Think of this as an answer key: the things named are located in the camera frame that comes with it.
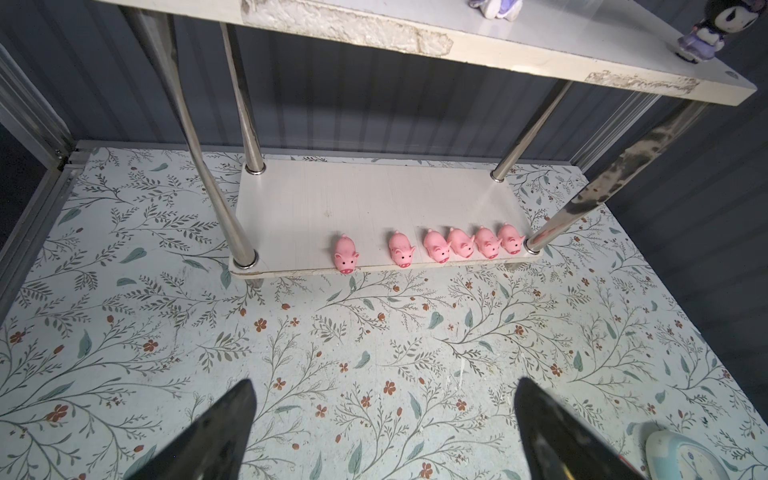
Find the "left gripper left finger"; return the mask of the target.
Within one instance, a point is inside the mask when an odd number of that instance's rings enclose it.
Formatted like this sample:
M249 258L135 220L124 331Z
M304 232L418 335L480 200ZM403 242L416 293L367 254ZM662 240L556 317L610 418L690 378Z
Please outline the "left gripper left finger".
M243 379L128 479L237 479L257 407Z

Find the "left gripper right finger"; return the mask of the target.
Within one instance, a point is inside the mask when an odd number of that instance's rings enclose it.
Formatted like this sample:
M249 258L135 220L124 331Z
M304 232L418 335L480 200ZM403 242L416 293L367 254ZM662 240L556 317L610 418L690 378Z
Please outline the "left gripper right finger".
M523 377L514 412L533 479L641 479L602 437L534 380Z

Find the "pink pig toy top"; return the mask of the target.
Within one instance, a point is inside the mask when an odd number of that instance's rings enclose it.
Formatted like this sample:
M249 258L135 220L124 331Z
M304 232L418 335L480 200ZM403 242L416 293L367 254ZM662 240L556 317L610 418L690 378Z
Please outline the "pink pig toy top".
M525 237L514 226L504 223L498 231L498 239L504 251L509 255L517 255L523 248Z

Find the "pink pig toy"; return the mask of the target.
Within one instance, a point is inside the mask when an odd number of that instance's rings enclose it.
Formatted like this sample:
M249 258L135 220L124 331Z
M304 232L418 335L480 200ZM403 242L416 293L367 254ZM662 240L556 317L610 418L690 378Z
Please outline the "pink pig toy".
M498 231L498 239L504 251L509 255L517 255L523 248L525 237L514 226L504 223Z
M428 256L436 263L444 264L450 260L450 243L439 232L428 229L423 246Z
M358 259L359 253L354 241L342 234L334 249L333 260L336 269L344 275L352 274L357 268Z
M408 237L396 231L388 241L388 248L392 261L400 268L408 268L413 263L415 247Z
M474 235L476 249L487 259L495 259L499 255L500 240L492 230L481 226Z
M452 251L461 258L468 259L474 254L475 236L469 236L461 229L451 227L447 242Z

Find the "pink pig toy bottom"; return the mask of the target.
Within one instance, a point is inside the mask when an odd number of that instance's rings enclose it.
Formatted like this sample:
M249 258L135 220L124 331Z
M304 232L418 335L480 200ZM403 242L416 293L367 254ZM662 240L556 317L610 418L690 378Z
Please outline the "pink pig toy bottom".
M408 268L413 263L415 247L408 237L396 231L388 241L388 248L392 261L400 268Z

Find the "black purple toy figure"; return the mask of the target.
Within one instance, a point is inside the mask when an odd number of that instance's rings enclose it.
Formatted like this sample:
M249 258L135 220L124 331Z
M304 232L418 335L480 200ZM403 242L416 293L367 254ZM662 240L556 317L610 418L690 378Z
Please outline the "black purple toy figure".
M479 10L489 20L503 19L512 22L519 16L523 0L470 0L469 6Z

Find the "black purple toy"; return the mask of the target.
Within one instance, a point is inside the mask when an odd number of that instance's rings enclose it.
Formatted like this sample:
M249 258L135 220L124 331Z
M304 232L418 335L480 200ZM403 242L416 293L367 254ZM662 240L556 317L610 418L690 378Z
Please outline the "black purple toy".
M711 0L705 17L677 40L676 55L698 64L712 60L725 46L726 37L746 30L767 11L764 0Z

